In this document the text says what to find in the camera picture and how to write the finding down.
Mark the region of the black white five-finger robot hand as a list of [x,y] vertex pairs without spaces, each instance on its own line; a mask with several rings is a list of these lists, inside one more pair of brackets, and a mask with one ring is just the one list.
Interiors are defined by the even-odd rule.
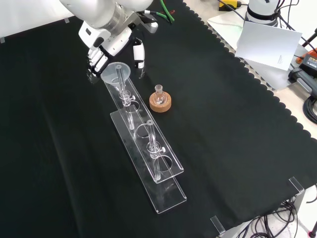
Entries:
[[145,48],[142,40],[132,35],[132,29],[126,27],[121,33],[112,36],[106,29],[95,29],[83,22],[79,37],[89,48],[87,53],[89,78],[99,78],[106,67],[113,62],[130,43],[133,44],[135,67],[144,69]]

